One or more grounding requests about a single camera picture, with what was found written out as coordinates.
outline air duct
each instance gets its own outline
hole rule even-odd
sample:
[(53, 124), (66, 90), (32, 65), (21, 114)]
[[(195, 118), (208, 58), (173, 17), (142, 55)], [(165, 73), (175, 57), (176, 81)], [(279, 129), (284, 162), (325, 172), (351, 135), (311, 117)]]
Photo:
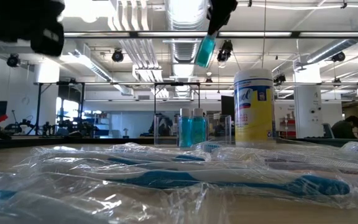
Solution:
[[(338, 54), (339, 52), (342, 52), (343, 50), (352, 47), (355, 44), (358, 44), (358, 39), (334, 40), (331, 43), (310, 54), (306, 59), (307, 63), (304, 63), (303, 65), (309, 65), (326, 60), (327, 58), (330, 58)], [(284, 71), (290, 67), (292, 67), (291, 63), (285, 63), (282, 66), (277, 67), (276, 69)]]
[[(169, 30), (189, 31), (202, 30), (206, 18), (206, 0), (165, 0), (167, 24)], [(196, 39), (188, 39), (190, 43), (178, 43), (173, 40), (171, 46), (173, 63), (192, 63), (196, 57), (198, 44)], [(193, 75), (194, 65), (175, 64), (172, 66), (178, 81), (187, 82)]]

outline monitor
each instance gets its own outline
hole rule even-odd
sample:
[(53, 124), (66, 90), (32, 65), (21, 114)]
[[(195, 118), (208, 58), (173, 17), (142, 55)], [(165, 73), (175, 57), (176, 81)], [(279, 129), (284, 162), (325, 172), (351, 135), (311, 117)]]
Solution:
[(234, 121), (234, 97), (221, 96), (222, 115), (230, 115), (231, 120)]

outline hand sanitizer bottle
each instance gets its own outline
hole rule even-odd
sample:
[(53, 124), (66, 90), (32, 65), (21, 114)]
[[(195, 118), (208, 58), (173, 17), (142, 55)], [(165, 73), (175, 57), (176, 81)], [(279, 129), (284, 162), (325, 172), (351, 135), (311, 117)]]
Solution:
[(191, 116), (187, 108), (180, 109), (179, 147), (191, 147)]
[(193, 110), (193, 144), (198, 144), (206, 141), (206, 121), (203, 116), (203, 109), (195, 108)]

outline white column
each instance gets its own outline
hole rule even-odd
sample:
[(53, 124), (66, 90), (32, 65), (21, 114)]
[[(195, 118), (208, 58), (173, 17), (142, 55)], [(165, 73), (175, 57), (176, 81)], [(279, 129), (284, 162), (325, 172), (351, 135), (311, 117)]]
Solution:
[[(55, 83), (59, 81), (60, 66), (59, 64), (48, 61), (39, 65), (35, 65), (35, 82), (39, 83)], [(40, 105), (40, 121), (39, 126), (42, 127), (47, 121), (55, 124), (56, 119), (56, 99), (58, 97), (59, 87), (56, 85), (48, 86), (44, 84), (42, 89), (46, 89), (41, 95)]]
[[(306, 58), (301, 56), (294, 62), (294, 82), (298, 83), (319, 83), (320, 67), (312, 64), (302, 67), (296, 63)], [(321, 112), (321, 87), (320, 86), (296, 86), (295, 97), (295, 123), (296, 137), (323, 137), (323, 114)]]

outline security camera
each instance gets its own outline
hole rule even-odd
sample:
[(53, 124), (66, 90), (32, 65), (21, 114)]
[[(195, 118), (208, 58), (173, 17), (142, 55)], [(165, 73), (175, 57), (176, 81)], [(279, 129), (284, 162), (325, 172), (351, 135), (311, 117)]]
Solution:
[(17, 68), (20, 66), (21, 61), (18, 54), (11, 54), (11, 56), (6, 61), (7, 66), (11, 68)]
[(231, 40), (225, 40), (217, 56), (218, 62), (223, 63), (229, 60), (232, 51), (233, 51), (233, 44), (231, 43)]
[(334, 55), (331, 60), (333, 62), (343, 62), (346, 59), (346, 55), (344, 52), (339, 52), (338, 54)]
[(122, 62), (124, 60), (124, 55), (122, 54), (122, 50), (121, 49), (115, 49), (111, 59), (114, 62)]

